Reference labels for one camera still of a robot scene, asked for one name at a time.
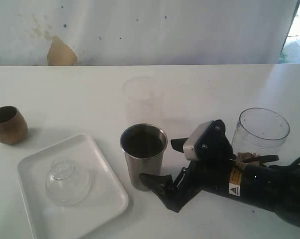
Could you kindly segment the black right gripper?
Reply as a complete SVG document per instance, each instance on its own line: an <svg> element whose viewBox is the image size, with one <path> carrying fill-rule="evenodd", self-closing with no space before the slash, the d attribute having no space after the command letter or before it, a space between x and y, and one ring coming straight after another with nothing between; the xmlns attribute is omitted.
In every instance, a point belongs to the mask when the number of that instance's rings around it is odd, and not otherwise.
<svg viewBox="0 0 300 239"><path fill-rule="evenodd" d="M188 138L171 139L173 150L188 152L185 145ZM199 161L189 161L187 168L182 168L173 181L171 175L159 176L140 173L141 183L154 193L162 193L162 202L173 212L181 208L200 191L220 191L225 185L230 161L235 159L232 146L225 135L225 124L222 120L214 120L201 140L196 152Z"/></svg>

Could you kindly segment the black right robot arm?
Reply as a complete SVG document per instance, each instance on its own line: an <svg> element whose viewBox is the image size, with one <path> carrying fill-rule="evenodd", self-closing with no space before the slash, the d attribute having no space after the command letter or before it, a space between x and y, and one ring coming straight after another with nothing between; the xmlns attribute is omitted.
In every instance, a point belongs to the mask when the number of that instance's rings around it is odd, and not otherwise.
<svg viewBox="0 0 300 239"><path fill-rule="evenodd" d="M169 210L179 212L199 192L207 191L273 212L300 227L300 157L287 166L266 166L277 161L277 155L258 156L260 165L239 162L219 119L171 144L190 163L176 179L168 176L160 184L160 199Z"/></svg>

